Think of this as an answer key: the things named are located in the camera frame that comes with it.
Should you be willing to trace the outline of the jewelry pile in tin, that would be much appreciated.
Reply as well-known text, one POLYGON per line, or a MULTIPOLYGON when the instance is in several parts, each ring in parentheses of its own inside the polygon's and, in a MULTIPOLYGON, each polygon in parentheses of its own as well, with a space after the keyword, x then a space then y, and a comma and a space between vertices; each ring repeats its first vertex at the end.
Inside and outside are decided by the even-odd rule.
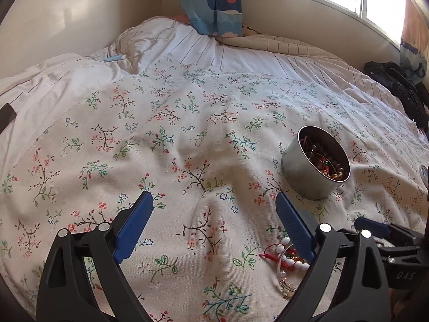
POLYGON ((345 169, 328 153, 324 146, 305 135, 299 139, 300 146, 311 164, 325 177, 334 181, 345 180, 345 169))

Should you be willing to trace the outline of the round tin lid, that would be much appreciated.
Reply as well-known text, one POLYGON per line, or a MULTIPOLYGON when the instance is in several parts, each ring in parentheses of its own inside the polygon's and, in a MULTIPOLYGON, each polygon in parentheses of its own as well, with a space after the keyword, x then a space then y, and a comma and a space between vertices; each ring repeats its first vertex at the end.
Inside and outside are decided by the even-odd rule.
POLYGON ((419 167, 419 173, 420 173, 420 177, 425 185, 425 187, 428 189, 429 188, 429 183, 428 183, 428 167, 425 165, 421 165, 419 167))

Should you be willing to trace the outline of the round silver metal tin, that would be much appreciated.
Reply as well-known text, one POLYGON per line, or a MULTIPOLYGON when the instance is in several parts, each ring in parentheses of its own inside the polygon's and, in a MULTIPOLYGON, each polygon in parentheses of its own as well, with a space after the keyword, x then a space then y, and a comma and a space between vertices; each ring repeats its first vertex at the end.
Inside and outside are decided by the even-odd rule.
POLYGON ((317 201, 346 183, 351 168, 344 148, 331 134, 303 126, 282 155, 282 172, 297 193, 317 201))

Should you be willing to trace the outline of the black jacket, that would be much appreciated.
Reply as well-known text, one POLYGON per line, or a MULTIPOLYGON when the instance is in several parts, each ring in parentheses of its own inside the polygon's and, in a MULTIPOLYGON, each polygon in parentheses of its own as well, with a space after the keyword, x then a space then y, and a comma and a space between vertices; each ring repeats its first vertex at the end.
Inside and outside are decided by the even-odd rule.
POLYGON ((405 71, 394 62, 367 62, 364 72, 397 97, 407 116, 419 129, 428 131, 428 91, 423 83, 415 85, 405 71))

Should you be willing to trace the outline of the floral white bedspread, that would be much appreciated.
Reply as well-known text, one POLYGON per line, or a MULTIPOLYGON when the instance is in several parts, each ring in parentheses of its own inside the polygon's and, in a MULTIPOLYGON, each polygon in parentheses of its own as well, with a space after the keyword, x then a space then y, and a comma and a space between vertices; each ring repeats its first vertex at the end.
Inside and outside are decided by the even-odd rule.
POLYGON ((187 65, 136 74, 72 57, 1 81, 1 275, 33 312, 62 228, 94 230, 153 195, 122 269, 155 321, 272 321, 284 298, 264 259, 286 241, 284 191, 320 222, 359 216, 421 231, 428 144, 387 89, 340 62, 277 56, 274 74, 187 65), (309 201, 282 154, 305 125, 345 149, 349 181, 309 201))

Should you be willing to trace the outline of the right whale print curtain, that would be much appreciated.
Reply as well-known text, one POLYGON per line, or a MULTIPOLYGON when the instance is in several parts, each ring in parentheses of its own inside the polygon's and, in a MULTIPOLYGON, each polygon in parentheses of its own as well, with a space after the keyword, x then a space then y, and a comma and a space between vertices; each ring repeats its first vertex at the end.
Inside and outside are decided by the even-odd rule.
POLYGON ((428 71, 428 27, 411 0, 406 0, 400 66, 414 84, 423 82, 428 71))

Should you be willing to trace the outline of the whale print curtain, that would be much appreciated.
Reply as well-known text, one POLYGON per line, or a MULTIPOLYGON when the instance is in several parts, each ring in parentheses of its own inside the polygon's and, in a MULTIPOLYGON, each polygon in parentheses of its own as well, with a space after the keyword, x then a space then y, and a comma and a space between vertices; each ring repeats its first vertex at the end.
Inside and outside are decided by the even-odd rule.
POLYGON ((411 0, 406 0, 400 66, 414 84, 423 82, 428 71, 428 27, 411 0))
POLYGON ((241 0, 180 0, 199 34, 234 38, 243 36, 241 0))

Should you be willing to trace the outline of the black phone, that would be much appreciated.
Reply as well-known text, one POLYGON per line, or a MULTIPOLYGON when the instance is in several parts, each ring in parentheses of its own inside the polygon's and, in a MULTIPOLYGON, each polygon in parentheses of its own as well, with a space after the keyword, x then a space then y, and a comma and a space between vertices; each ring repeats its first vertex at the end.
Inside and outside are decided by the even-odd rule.
POLYGON ((9 103, 4 104, 0 110, 0 133, 2 133, 16 118, 17 113, 9 103))

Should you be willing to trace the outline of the white striped duvet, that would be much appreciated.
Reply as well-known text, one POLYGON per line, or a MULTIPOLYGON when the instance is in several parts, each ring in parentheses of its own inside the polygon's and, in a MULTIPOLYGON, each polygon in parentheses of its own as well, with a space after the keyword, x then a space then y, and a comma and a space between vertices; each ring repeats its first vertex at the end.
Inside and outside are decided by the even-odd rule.
POLYGON ((139 74, 171 54, 184 64, 214 66, 226 73, 269 74, 351 94, 365 92, 402 111, 401 102, 351 65, 230 47, 168 17, 153 17, 123 32, 109 47, 90 55, 65 53, 1 77, 1 104, 17 113, 1 133, 1 147, 33 142, 54 121, 92 92, 129 74, 139 74))

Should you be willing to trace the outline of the beige striped pillow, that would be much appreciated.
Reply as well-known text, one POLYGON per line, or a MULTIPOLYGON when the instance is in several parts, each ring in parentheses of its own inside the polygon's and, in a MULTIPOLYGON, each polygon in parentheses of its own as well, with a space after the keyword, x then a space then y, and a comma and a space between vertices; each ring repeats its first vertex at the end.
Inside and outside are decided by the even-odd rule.
POLYGON ((223 38, 216 36, 215 39, 221 44, 230 47, 260 50, 298 57, 320 58, 332 63, 348 65, 348 63, 343 59, 324 49, 306 44, 305 42, 301 42, 299 40, 288 39, 280 36, 255 34, 235 38, 223 38))

